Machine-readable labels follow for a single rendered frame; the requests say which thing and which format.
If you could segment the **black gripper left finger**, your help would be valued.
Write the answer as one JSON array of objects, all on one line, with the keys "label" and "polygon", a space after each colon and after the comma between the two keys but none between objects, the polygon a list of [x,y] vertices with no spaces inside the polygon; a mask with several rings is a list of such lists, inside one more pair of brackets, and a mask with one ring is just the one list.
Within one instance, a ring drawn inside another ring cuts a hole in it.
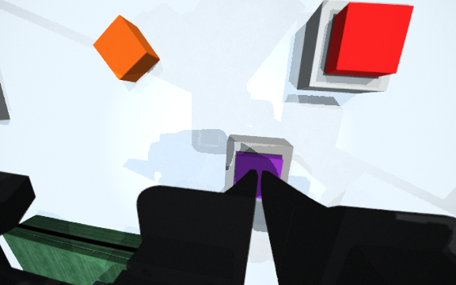
[{"label": "black gripper left finger", "polygon": [[141,243],[154,235],[231,248],[232,285],[245,285],[257,184],[257,171],[251,169],[225,192],[165,184],[145,188],[135,201]]}]

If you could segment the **orange block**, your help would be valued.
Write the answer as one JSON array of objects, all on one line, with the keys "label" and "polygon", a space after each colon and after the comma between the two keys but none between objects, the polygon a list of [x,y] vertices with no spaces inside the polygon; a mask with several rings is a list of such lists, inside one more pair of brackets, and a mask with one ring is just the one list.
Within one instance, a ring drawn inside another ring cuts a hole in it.
[{"label": "orange block", "polygon": [[119,80],[136,83],[160,58],[139,28],[118,16],[93,44]]}]

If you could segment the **red button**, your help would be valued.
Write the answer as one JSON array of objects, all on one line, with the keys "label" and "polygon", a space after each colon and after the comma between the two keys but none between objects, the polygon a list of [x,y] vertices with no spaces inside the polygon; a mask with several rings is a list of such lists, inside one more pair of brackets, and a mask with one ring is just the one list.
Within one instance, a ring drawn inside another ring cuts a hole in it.
[{"label": "red button", "polygon": [[413,7],[323,0],[306,22],[297,90],[387,92]]}]

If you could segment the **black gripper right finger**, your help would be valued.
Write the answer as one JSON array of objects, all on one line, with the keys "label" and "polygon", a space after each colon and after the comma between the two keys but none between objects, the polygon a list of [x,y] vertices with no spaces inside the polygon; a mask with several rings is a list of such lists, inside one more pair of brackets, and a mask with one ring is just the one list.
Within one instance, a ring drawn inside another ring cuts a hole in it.
[{"label": "black gripper right finger", "polygon": [[260,186],[279,285],[335,285],[348,250],[357,244],[456,255],[454,216],[326,207],[264,170]]}]

